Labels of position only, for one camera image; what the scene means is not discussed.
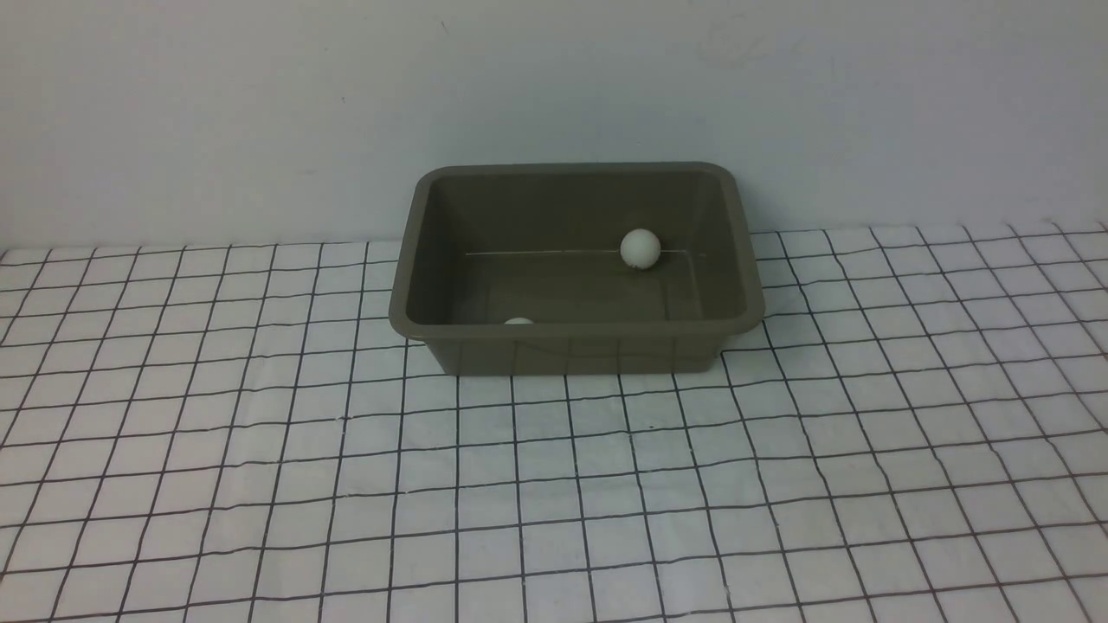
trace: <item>black grid line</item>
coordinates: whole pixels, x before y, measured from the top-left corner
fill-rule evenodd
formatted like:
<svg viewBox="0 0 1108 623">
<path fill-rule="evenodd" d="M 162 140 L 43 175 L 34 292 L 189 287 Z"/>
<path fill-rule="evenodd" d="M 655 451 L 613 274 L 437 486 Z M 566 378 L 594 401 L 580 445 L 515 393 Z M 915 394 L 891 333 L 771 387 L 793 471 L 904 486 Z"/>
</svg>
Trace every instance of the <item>black grid line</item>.
<svg viewBox="0 0 1108 623">
<path fill-rule="evenodd" d="M 269 254 L 269 267 L 270 268 L 273 267 L 274 259 L 276 259 L 276 253 L 270 253 Z M 265 287 L 266 287 L 266 289 L 269 288 L 269 275 L 266 275 L 266 286 Z M 260 321 L 260 319 L 261 319 L 261 308 L 259 307 L 258 308 L 257 320 Z M 249 346 L 248 353 L 253 353 L 254 345 L 255 345 L 255 343 L 257 340 L 257 336 L 258 336 L 258 331 L 257 331 L 257 327 L 255 327 L 254 334 L 250 336 L 250 346 Z M 242 375 L 242 378 L 238 381 L 238 387 L 239 388 L 242 388 L 245 385 L 245 382 L 246 382 L 246 371 L 247 371 L 247 367 L 243 366 L 243 375 Z M 238 410 L 238 406 L 239 406 L 239 404 L 242 401 L 242 398 L 243 398 L 243 394 L 242 392 L 239 392 L 239 394 L 237 394 L 235 396 L 235 405 L 234 405 L 234 407 L 232 409 L 232 418 L 234 418 L 235 412 Z M 219 464 L 222 467 L 219 468 L 218 474 L 216 474 L 215 486 L 212 488 L 211 507 L 213 509 L 216 508 L 216 500 L 218 499 L 218 496 L 219 496 L 219 484 L 223 482 L 223 473 L 224 473 L 224 470 L 226 469 L 225 466 L 227 464 L 227 451 L 230 449 L 230 432 L 232 432 L 230 430 L 227 431 L 227 440 L 224 442 L 223 455 L 222 455 L 222 458 L 220 458 L 220 461 L 219 461 Z M 208 512 L 207 515 L 204 518 L 204 529 L 201 531 L 199 547 L 201 547 L 201 552 L 202 553 L 204 552 L 205 542 L 207 540 L 208 530 L 211 528 L 212 528 L 212 512 Z M 185 613 L 184 613 L 185 619 L 188 617 L 188 607 L 191 606 L 192 601 L 193 601 L 193 591 L 196 589 L 196 578 L 199 574 L 199 570 L 201 570 L 201 561 L 197 560 L 196 561 L 196 565 L 193 568 L 192 580 L 189 580 L 189 582 L 188 582 L 188 599 L 187 599 L 187 602 L 185 604 Z"/>
<path fill-rule="evenodd" d="M 827 237 L 828 245 L 831 246 L 831 238 L 830 238 L 830 236 L 827 235 L 827 232 L 823 232 L 823 235 L 824 235 L 824 237 Z M 845 274 L 845 269 L 843 268 L 842 263 L 839 261 L 838 257 L 835 257 L 835 263 L 839 264 L 839 269 L 843 270 L 843 274 Z M 850 287 L 850 294 L 854 298 L 854 302 L 859 304 L 859 307 L 861 307 L 861 302 L 859 302 L 858 294 L 854 292 L 853 286 Z M 808 303 L 808 296 L 807 295 L 804 295 L 804 306 L 808 307 L 809 309 L 811 308 L 811 306 Z M 862 431 L 862 437 L 865 439 L 865 446 L 866 446 L 866 448 L 869 448 L 869 450 L 871 452 L 873 452 L 874 458 L 876 458 L 876 450 L 873 448 L 873 441 L 870 440 L 870 433 L 866 432 L 866 430 L 865 430 L 865 426 L 862 422 L 862 416 L 861 416 L 861 413 L 859 413 L 858 409 L 854 407 L 854 400 L 853 400 L 853 398 L 850 397 L 850 391 L 848 391 L 848 389 L 847 389 L 847 384 L 843 382 L 843 380 L 842 380 L 842 374 L 841 374 L 841 371 L 839 369 L 839 364 L 835 362 L 834 356 L 831 353 L 830 346 L 828 346 L 828 344 L 827 344 L 827 338 L 823 336 L 823 330 L 819 327 L 819 324 L 815 325 L 815 330 L 820 335 L 820 340 L 823 341 L 823 350 L 828 355 L 828 360 L 831 361 L 831 366 L 834 368 L 835 375 L 839 377 L 839 381 L 840 381 L 839 385 L 842 388 L 842 392 L 847 397 L 848 402 L 850 402 L 851 410 L 854 411 L 854 417 L 855 417 L 855 419 L 858 421 L 858 428 L 859 428 L 859 430 Z M 888 359 L 888 356 L 885 356 L 885 364 L 889 365 L 890 369 L 892 368 L 892 366 L 891 366 L 891 364 L 890 364 L 890 361 Z M 919 425 L 919 418 L 916 418 L 916 427 L 920 429 L 920 432 L 922 433 L 923 432 L 923 428 L 920 427 L 920 425 Z M 893 491 L 894 489 L 893 489 L 892 479 L 889 478 L 888 470 L 885 470 L 885 468 L 881 464 L 881 461 L 874 460 L 874 463 L 878 466 L 878 469 L 881 471 L 881 476 L 882 476 L 882 478 L 885 481 L 885 487 L 889 488 L 890 492 Z M 942 619 L 943 619 L 944 622 L 948 621 L 948 619 L 946 616 L 946 613 L 943 611 L 943 606 L 942 606 L 942 604 L 938 601 L 938 596 L 934 593 L 935 586 L 934 586 L 934 583 L 931 580 L 931 575 L 927 573 L 926 566 L 923 563 L 923 558 L 920 556 L 920 550 L 916 547 L 915 542 L 912 540 L 911 533 L 909 531 L 907 522 L 904 520 L 904 512 L 903 512 L 903 510 L 901 510 L 901 504 L 896 500 L 895 496 L 890 494 L 890 500 L 892 501 L 893 509 L 896 512 L 896 519 L 900 521 L 901 529 L 904 531 L 904 535 L 909 538 L 909 542 L 910 542 L 910 544 L 912 547 L 912 553 L 915 555 L 915 561 L 920 565 L 920 570 L 923 572 L 924 580 L 926 580 L 926 582 L 927 582 L 927 588 L 932 591 L 932 600 L 933 600 L 933 602 L 935 604 L 935 609 L 938 610 L 938 615 L 942 616 Z M 839 517 L 838 513 L 835 513 L 835 521 L 839 524 L 839 531 L 840 531 L 840 533 L 843 537 L 843 542 L 848 542 L 848 540 L 845 538 L 845 531 L 843 530 L 843 527 L 842 527 L 842 520 L 841 520 L 841 518 Z M 859 583 L 862 583 L 862 582 L 863 582 L 863 580 L 861 578 L 859 578 Z M 876 614 L 873 612 L 872 598 L 868 598 L 866 599 L 866 604 L 870 607 L 870 615 L 873 617 L 874 621 L 876 621 L 878 617 L 876 617 Z"/>
<path fill-rule="evenodd" d="M 230 247 L 227 247 L 227 249 L 226 249 L 226 252 L 224 253 L 224 256 L 223 256 L 223 269 L 224 270 L 226 270 L 226 268 L 227 268 L 227 261 L 229 258 L 230 258 Z M 181 264 L 179 263 L 177 264 L 177 269 L 178 270 L 181 269 Z M 220 284 L 223 283 L 223 273 L 222 272 L 219 274 L 219 283 Z M 214 309 L 215 309 L 214 306 L 211 309 L 208 309 L 207 320 L 204 323 L 204 327 L 205 328 L 207 328 L 212 324 L 212 313 L 214 312 Z M 204 347 L 204 339 L 206 337 L 207 337 L 207 334 L 204 334 L 204 335 L 201 336 L 201 348 Z M 150 345 L 150 347 L 146 350 L 146 357 L 150 357 L 150 348 L 152 348 L 153 345 L 154 345 L 154 340 L 152 339 L 151 340 L 151 345 Z M 188 388 L 192 387 L 192 385 L 193 385 L 193 380 L 196 378 L 196 368 L 197 368 L 197 366 L 195 366 L 195 365 L 192 366 L 192 369 L 188 372 L 188 384 L 186 385 L 186 389 L 185 389 L 185 394 L 186 395 L 188 394 Z M 138 389 L 138 380 L 140 379 L 135 379 L 135 390 Z M 170 433 L 170 445 L 168 445 L 168 448 L 166 448 L 166 451 L 165 451 L 165 458 L 164 458 L 164 460 L 162 462 L 161 473 L 158 473 L 158 476 L 157 476 L 157 486 L 154 487 L 154 497 L 150 501 L 150 510 L 147 511 L 146 519 L 143 521 L 142 533 L 138 535 L 137 552 L 140 553 L 140 555 L 142 554 L 143 544 L 144 544 L 144 542 L 146 540 L 146 533 L 150 530 L 150 523 L 151 523 L 151 519 L 152 519 L 151 513 L 154 512 L 154 508 L 157 504 L 158 496 L 162 492 L 162 483 L 165 481 L 165 470 L 166 470 L 166 468 L 170 467 L 170 457 L 172 456 L 172 452 L 173 452 L 173 442 L 177 439 L 177 432 L 178 432 L 177 429 L 181 428 L 181 418 L 184 417 L 184 413 L 185 413 L 185 401 L 182 400 L 182 402 L 181 402 L 181 409 L 177 411 L 177 418 L 176 418 L 176 421 L 174 423 L 173 431 Z M 134 565 L 131 566 L 131 572 L 127 574 L 127 583 L 126 583 L 126 586 L 124 586 L 124 589 L 123 589 L 123 600 L 121 602 L 124 607 L 126 606 L 126 603 L 127 603 L 127 595 L 131 594 L 132 582 L 134 581 L 135 572 L 137 570 L 138 570 L 138 565 L 134 564 Z"/>
<path fill-rule="evenodd" d="M 512 385 L 515 385 L 515 378 L 512 378 Z M 570 378 L 562 376 L 562 391 L 565 391 L 565 419 L 566 426 L 570 429 L 570 448 L 573 452 L 573 484 L 577 490 L 577 510 L 581 513 L 581 542 L 585 547 L 585 576 L 588 579 L 588 606 L 593 612 L 593 619 L 597 619 L 596 614 L 596 586 L 593 584 L 593 561 L 592 552 L 588 551 L 588 530 L 586 528 L 585 521 L 585 496 L 581 491 L 581 463 L 577 459 L 577 439 L 578 437 L 574 435 L 573 429 L 573 404 L 570 401 Z M 512 389 L 512 397 L 515 397 L 515 389 Z M 646 524 L 647 515 L 643 515 L 644 529 Z"/>
<path fill-rule="evenodd" d="M 319 285 L 319 263 L 320 263 L 320 259 L 322 259 L 324 245 L 319 245 L 319 251 L 317 253 L 318 254 L 316 256 L 316 269 L 315 269 L 315 274 L 311 277 L 311 292 L 312 292 L 312 294 L 315 294 L 316 287 Z M 274 255 L 275 256 L 277 255 L 276 249 L 274 249 Z M 312 298 L 308 299 L 308 318 L 311 317 L 311 306 L 312 306 L 314 303 L 315 303 L 315 296 L 312 296 Z M 301 339 L 302 339 L 302 341 L 300 343 L 300 350 L 302 351 L 305 345 L 308 341 L 308 331 L 304 331 L 304 337 Z M 298 382 L 299 382 L 299 379 L 300 379 L 300 374 L 302 371 L 304 371 L 304 358 L 300 357 L 299 359 L 297 359 L 297 362 L 296 362 L 296 379 L 297 379 Z M 291 430 L 293 409 L 296 407 L 296 396 L 297 396 L 297 388 L 294 388 L 293 389 L 293 396 L 291 396 L 291 398 L 289 400 L 289 405 L 288 405 L 288 418 L 286 419 L 286 423 L 285 423 L 285 435 L 284 435 L 284 437 L 281 439 L 281 446 L 280 446 L 280 458 L 281 459 L 285 458 L 285 452 L 288 449 L 288 435 L 289 435 L 289 431 Z M 266 514 L 266 529 L 265 529 L 265 532 L 263 533 L 263 537 L 261 537 L 261 550 L 263 551 L 261 551 L 261 555 L 258 556 L 258 566 L 257 566 L 257 570 L 256 570 L 256 574 L 254 576 L 254 590 L 250 593 L 254 599 L 250 600 L 250 610 L 249 610 L 249 612 L 247 614 L 247 621 L 253 621 L 254 620 L 254 605 L 255 605 L 255 603 L 257 603 L 258 588 L 259 588 L 259 584 L 261 582 L 261 571 L 263 571 L 263 569 L 265 566 L 265 563 L 266 563 L 266 554 L 265 554 L 266 541 L 268 541 L 268 539 L 269 539 L 269 527 L 273 523 L 274 509 L 277 505 L 277 491 L 280 488 L 280 474 L 281 474 L 281 468 L 283 467 L 284 467 L 284 461 L 279 462 L 277 464 L 277 473 L 274 477 L 273 493 L 271 493 L 271 497 L 269 499 L 269 512 Z"/>
</svg>

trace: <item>ping pong ball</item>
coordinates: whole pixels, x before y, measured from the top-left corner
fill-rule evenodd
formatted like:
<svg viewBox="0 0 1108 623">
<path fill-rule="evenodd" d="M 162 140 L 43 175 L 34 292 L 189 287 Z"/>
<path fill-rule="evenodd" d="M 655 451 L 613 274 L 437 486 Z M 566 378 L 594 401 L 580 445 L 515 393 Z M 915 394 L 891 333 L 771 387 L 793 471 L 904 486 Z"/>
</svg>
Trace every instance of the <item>ping pong ball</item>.
<svg viewBox="0 0 1108 623">
<path fill-rule="evenodd" d="M 661 255 L 661 242 L 649 229 L 634 229 L 619 243 L 619 257 L 632 268 L 646 270 Z"/>
</svg>

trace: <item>white grid sheet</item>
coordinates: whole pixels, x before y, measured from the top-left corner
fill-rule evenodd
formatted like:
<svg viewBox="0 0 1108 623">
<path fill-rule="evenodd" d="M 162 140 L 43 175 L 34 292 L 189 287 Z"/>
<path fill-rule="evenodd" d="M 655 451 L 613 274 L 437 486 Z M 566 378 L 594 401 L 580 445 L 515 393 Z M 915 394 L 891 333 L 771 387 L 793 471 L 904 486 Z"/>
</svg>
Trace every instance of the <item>white grid sheet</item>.
<svg viewBox="0 0 1108 623">
<path fill-rule="evenodd" d="M 756 234 L 698 375 L 462 378 L 394 243 L 0 256 L 0 621 L 1108 621 L 1102 224 Z"/>
</svg>

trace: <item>grid paper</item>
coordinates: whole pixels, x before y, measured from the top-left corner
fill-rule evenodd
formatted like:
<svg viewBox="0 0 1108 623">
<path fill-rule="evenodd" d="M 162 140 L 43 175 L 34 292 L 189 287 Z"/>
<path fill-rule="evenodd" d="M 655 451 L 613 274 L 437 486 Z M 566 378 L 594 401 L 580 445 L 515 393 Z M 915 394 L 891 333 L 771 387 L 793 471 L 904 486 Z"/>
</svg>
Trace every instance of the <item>grid paper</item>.
<svg viewBox="0 0 1108 623">
<path fill-rule="evenodd" d="M 0 257 L 0 621 L 1108 621 L 1102 224 L 756 234 L 697 375 L 462 378 L 394 243 Z"/>
</svg>

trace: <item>plastic tub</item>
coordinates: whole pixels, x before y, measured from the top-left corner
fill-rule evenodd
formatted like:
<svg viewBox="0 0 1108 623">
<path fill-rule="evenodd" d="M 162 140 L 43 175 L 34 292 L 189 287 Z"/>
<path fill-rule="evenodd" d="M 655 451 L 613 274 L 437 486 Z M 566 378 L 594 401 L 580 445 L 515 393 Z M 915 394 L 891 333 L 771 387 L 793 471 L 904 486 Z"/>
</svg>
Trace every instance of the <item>plastic tub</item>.
<svg viewBox="0 0 1108 623">
<path fill-rule="evenodd" d="M 640 227 L 663 245 L 647 270 L 618 252 Z M 452 375 L 705 370 L 763 314 L 735 178 L 706 163 L 431 172 L 389 307 Z"/>
</svg>

